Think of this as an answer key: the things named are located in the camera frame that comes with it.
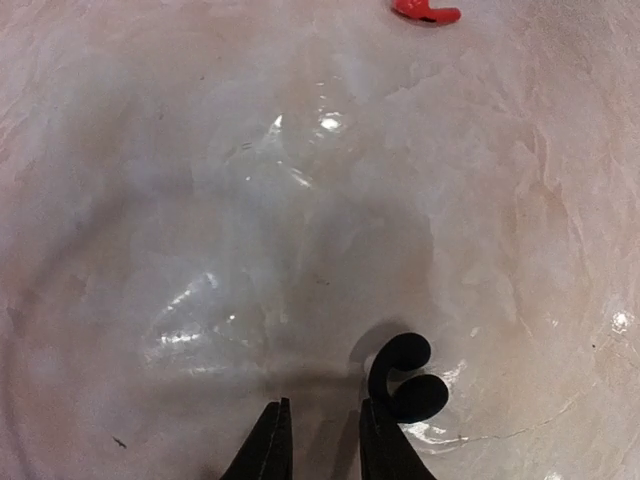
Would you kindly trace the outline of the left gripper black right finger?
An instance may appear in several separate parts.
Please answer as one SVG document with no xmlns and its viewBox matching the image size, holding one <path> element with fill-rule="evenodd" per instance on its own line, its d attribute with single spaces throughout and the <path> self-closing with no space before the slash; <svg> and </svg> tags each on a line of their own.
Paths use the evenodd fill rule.
<svg viewBox="0 0 640 480">
<path fill-rule="evenodd" d="M 359 449 L 363 480 L 435 480 L 398 424 L 379 402 L 362 402 Z"/>
</svg>

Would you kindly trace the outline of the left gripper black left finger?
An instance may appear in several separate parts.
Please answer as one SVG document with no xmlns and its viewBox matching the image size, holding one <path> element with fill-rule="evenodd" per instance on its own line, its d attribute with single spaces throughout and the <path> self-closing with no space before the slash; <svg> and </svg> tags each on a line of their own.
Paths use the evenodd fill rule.
<svg viewBox="0 0 640 480">
<path fill-rule="evenodd" d="M 292 480 L 290 400 L 266 405 L 221 480 Z"/>
</svg>

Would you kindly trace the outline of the red earbud right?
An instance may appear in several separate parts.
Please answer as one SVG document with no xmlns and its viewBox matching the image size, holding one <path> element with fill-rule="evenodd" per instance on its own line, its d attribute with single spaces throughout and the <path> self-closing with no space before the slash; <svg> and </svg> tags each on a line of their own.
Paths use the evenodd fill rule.
<svg viewBox="0 0 640 480">
<path fill-rule="evenodd" d="M 394 0 L 391 7 L 406 18 L 436 25 L 453 24 L 462 16 L 458 8 L 432 8 L 429 0 Z"/>
</svg>

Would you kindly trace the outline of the black round earbud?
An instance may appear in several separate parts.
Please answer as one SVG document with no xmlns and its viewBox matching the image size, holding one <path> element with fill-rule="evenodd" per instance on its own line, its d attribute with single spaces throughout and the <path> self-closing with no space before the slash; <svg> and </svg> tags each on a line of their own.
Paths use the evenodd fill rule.
<svg viewBox="0 0 640 480">
<path fill-rule="evenodd" d="M 396 422 L 426 421 L 447 404 L 449 389 L 440 377 L 433 374 L 402 380 L 393 392 L 389 390 L 392 370 L 400 373 L 417 371 L 429 362 L 430 357 L 430 343 L 413 332 L 396 335 L 375 356 L 367 383 L 369 397 L 380 402 Z"/>
</svg>

